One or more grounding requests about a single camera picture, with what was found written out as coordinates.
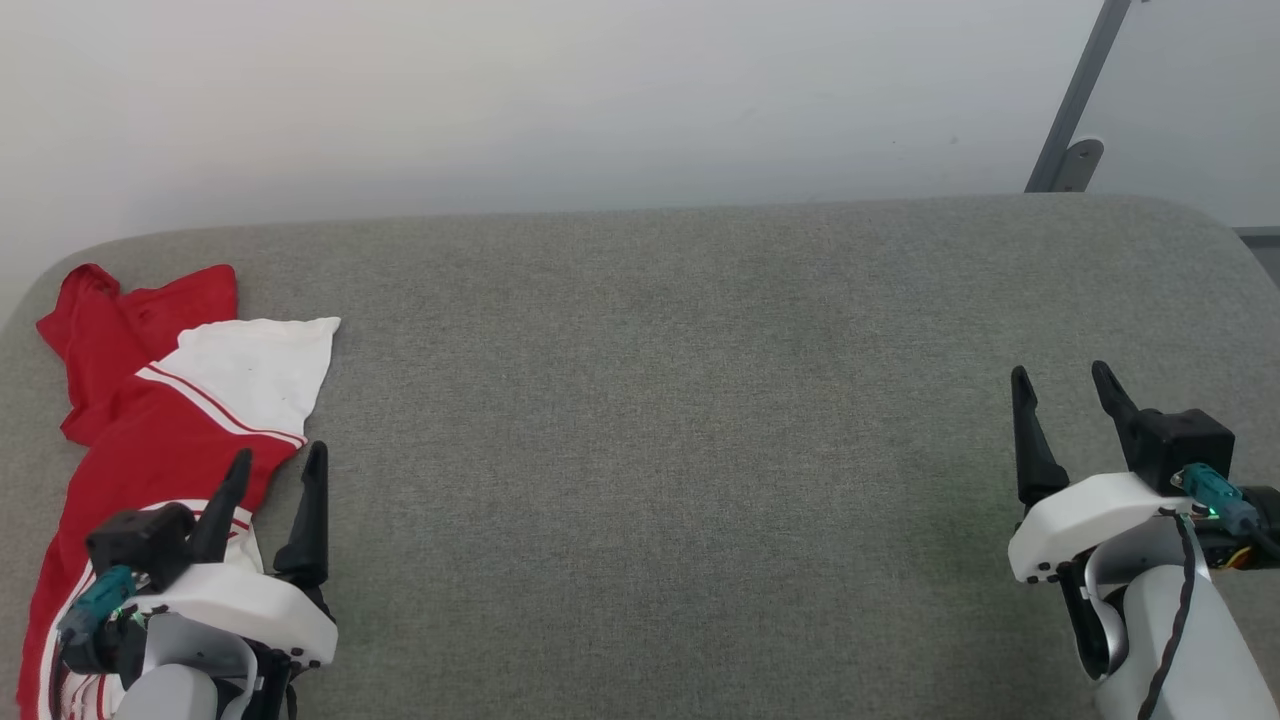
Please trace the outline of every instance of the clothing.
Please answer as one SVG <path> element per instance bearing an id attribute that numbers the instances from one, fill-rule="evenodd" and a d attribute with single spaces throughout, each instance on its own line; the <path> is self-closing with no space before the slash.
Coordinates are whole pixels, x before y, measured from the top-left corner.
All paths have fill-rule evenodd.
<path id="1" fill-rule="evenodd" d="M 63 717 L 109 717 L 123 697 L 114 678 L 70 674 L 50 687 L 54 625 L 92 582 L 84 538 L 115 512 L 174 501 L 202 509 L 247 447 L 253 466 L 228 559 L 256 559 L 261 570 L 250 519 L 275 469 L 306 443 L 303 421 L 339 319 L 241 322 L 227 318 L 234 305 L 225 265 L 124 296 L 101 268 L 83 265 L 37 323 L 67 364 L 73 410 L 63 430 L 90 450 L 68 484 L 31 601 L 23 720 L 50 717 L 54 705 Z"/>

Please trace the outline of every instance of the black cable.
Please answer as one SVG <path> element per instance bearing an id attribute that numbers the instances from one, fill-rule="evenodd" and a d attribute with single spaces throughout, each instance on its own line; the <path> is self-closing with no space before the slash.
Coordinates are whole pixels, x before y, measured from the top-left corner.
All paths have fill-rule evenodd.
<path id="1" fill-rule="evenodd" d="M 1240 527 L 1244 528 L 1244 532 L 1249 533 L 1249 538 L 1252 538 L 1253 542 L 1258 543 L 1262 550 L 1267 551 L 1267 555 L 1280 560 L 1280 543 L 1276 543 L 1276 541 L 1267 537 L 1267 534 L 1262 532 L 1262 528 L 1254 525 L 1251 520 L 1244 520 L 1240 523 Z"/>
<path id="2" fill-rule="evenodd" d="M 1175 515 L 1174 523 L 1178 523 L 1178 536 L 1183 538 L 1183 589 L 1178 593 L 1174 629 L 1169 635 L 1169 642 L 1165 643 L 1165 652 L 1160 656 L 1160 666 L 1151 676 L 1147 700 L 1142 701 L 1142 706 L 1138 707 L 1138 720 L 1151 720 L 1152 714 L 1156 712 L 1160 689 L 1165 687 L 1169 667 L 1174 664 L 1174 653 L 1178 652 L 1178 643 L 1183 642 L 1183 629 L 1187 628 L 1187 615 L 1192 609 L 1192 589 L 1196 588 L 1196 547 L 1192 544 L 1192 536 L 1187 532 L 1181 516 Z"/>

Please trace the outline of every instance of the gray cushion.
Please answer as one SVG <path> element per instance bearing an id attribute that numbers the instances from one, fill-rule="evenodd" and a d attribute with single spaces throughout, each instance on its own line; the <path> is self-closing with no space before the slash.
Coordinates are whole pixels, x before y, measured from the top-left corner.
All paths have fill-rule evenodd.
<path id="1" fill-rule="evenodd" d="M 32 323 L 95 261 L 214 263 L 339 315 L 335 665 L 302 715 L 1089 716 L 1057 588 L 1014 582 L 1009 372 L 1071 477 L 1123 469 L 1089 361 L 1280 466 L 1280 293 L 1201 214 L 1082 195 L 220 228 L 52 268 L 0 336 L 0 679 L 82 448 Z M 300 459 L 259 516 L 284 542 Z M 1280 573 L 1219 580 L 1280 688 Z"/>

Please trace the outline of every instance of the white wall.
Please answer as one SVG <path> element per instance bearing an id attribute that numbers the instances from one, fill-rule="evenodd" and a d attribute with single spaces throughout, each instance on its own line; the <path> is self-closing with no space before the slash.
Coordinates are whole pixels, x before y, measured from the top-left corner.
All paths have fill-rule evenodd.
<path id="1" fill-rule="evenodd" d="M 1133 3 L 1076 128 L 1105 145 L 1089 192 L 1280 225 L 1280 3 Z"/>
<path id="2" fill-rule="evenodd" d="M 6 0 L 0 318 L 104 240 L 1018 192 L 1101 0 Z"/>

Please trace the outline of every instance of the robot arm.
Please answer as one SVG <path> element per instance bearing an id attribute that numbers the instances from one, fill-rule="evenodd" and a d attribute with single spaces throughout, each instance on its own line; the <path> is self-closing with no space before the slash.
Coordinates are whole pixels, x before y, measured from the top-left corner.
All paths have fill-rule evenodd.
<path id="1" fill-rule="evenodd" d="M 241 451 L 198 521 L 170 503 L 113 516 L 86 541 L 97 580 L 59 623 L 77 673 L 119 674 L 115 717 L 275 720 L 300 674 L 333 662 L 328 450 L 314 443 L 274 575 L 223 562 L 252 455 Z"/>
<path id="2" fill-rule="evenodd" d="M 1277 719 L 1211 570 L 1280 566 L 1280 492 L 1226 482 L 1234 436 L 1199 410 L 1137 410 L 1103 363 L 1093 379 L 1129 466 L 1068 484 L 1012 375 L 1019 582 L 1061 588 L 1082 665 L 1111 719 Z"/>

